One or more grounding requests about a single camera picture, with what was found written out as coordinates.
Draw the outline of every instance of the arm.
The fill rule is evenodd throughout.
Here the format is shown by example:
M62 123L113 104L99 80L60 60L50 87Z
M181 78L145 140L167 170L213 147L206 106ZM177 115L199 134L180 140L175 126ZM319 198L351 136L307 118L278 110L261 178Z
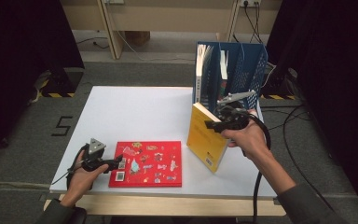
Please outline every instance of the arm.
M99 174L103 173L109 166L107 164L98 167L98 169L87 172L81 168L80 161L84 151L77 158L77 166L72 177L69 189L62 200L52 200L46 211L36 221L36 224L43 223L66 223L74 213L74 207L78 200L90 189L94 180Z
M275 160L266 146L263 131L250 120L242 130L224 130L222 136L233 140L229 147L240 147L278 195L282 207L294 223L347 223L330 210L305 185L297 185Z

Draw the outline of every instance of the magazine rack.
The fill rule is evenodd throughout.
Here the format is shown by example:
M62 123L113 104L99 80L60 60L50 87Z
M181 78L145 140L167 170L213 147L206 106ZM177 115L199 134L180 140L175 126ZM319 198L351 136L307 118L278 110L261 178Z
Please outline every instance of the magazine rack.
M255 108L268 61L264 45L203 41L198 42L197 48L199 45L213 47L209 62L203 65L200 102L211 112L216 108L217 97L222 83L220 58L221 50L223 50L227 59L227 85L224 90L224 96L229 93L253 90L256 94L247 97L241 103L247 109ZM193 103L196 103L195 85L196 81L193 88Z

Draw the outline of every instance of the dark sleeve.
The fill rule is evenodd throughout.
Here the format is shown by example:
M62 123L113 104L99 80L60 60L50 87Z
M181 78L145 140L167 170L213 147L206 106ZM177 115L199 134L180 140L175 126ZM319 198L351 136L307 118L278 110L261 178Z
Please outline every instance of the dark sleeve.
M307 185L297 185L278 196L294 223L348 223L332 211Z
M53 199L35 224L63 224L69 220L73 213L74 209L62 206L60 201Z

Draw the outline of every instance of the red book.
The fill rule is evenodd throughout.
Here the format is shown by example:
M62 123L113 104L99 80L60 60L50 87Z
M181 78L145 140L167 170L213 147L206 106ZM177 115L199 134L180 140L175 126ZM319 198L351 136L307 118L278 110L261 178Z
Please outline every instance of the red book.
M110 188L182 187L180 141L117 142L115 157L123 154L110 175Z

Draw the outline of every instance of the gray carpet floor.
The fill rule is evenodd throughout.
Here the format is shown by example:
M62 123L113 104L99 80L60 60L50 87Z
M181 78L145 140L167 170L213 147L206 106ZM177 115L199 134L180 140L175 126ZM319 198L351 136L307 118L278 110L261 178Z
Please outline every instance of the gray carpet floor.
M191 87L192 64L85 63L84 75L72 98L40 98L29 105L17 122L8 146L0 148L0 223L33 223L43 212L51 183L92 86ZM296 182L306 182L285 147L284 138L298 167L339 215L358 223L358 198L351 183L334 160L305 107L282 125L300 100L261 99L263 116L270 128L272 151ZM70 126L65 136L56 125ZM109 223L110 217L89 216L87 223ZM287 217L260 217L259 223L289 223Z

